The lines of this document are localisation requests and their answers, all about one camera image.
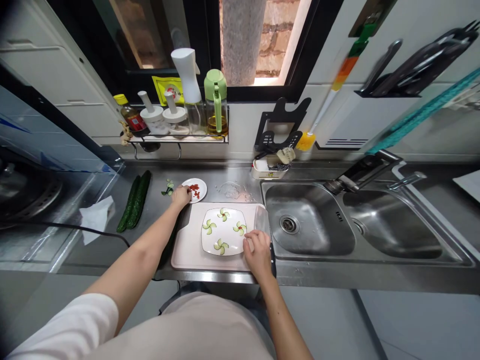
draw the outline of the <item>teal towel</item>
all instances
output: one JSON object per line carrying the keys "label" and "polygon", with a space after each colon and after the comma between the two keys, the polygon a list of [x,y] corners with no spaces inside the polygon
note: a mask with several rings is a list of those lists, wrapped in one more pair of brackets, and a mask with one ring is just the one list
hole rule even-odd
{"label": "teal towel", "polygon": [[438,110],[440,110],[446,103],[459,95],[463,90],[470,86],[470,84],[480,76],[480,67],[462,80],[449,87],[429,103],[425,104],[417,111],[412,112],[403,118],[399,123],[395,124],[389,131],[390,135],[381,140],[377,145],[372,147],[366,154],[375,154],[379,150],[391,148],[396,145],[405,135],[420,125],[425,119],[428,119]]}

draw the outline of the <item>sink basin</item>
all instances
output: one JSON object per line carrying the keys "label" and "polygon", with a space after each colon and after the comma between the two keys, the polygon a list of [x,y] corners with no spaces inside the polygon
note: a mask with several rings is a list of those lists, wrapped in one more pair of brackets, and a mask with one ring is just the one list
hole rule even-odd
{"label": "sink basin", "polygon": [[437,259],[443,248],[422,219],[400,198],[377,190],[347,192],[343,204],[363,237],[395,258]]}
{"label": "sink basin", "polygon": [[271,233],[283,248],[278,258],[297,255],[343,256],[355,248],[355,235],[335,197],[313,184],[276,184],[264,195]]}

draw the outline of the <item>glass panel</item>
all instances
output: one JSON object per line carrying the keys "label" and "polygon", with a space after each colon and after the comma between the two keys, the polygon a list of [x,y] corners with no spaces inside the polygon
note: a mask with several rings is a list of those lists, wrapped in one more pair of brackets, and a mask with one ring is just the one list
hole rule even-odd
{"label": "glass panel", "polygon": [[170,53],[190,46],[180,0],[93,2],[129,70],[173,69]]}
{"label": "glass panel", "polygon": [[284,85],[311,0],[220,0],[228,86]]}

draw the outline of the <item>person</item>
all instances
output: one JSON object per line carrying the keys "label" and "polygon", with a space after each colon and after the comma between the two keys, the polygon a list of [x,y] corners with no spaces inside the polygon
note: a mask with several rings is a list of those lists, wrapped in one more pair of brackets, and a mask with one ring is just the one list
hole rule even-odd
{"label": "person", "polygon": [[[8,359],[312,359],[272,275],[270,238],[245,234],[243,252],[260,285],[271,338],[246,308],[192,292],[117,336],[157,270],[177,217],[189,203],[179,186],[171,205],[82,295],[75,298]],[[247,241],[253,244],[253,251]]]}

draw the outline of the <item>small plate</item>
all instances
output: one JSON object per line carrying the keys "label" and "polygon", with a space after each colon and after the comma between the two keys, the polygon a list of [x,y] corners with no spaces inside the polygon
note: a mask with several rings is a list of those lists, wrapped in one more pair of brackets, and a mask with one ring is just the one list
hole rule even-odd
{"label": "small plate", "polygon": [[213,255],[241,254],[246,232],[243,212],[227,207],[210,209],[201,225],[201,247]]}
{"label": "small plate", "polygon": [[185,180],[184,182],[182,182],[182,185],[183,186],[198,185],[198,190],[196,191],[198,194],[198,197],[195,196],[195,191],[192,190],[191,200],[189,204],[198,203],[200,200],[202,200],[205,197],[205,195],[207,195],[207,184],[202,179],[194,177],[194,178]]}

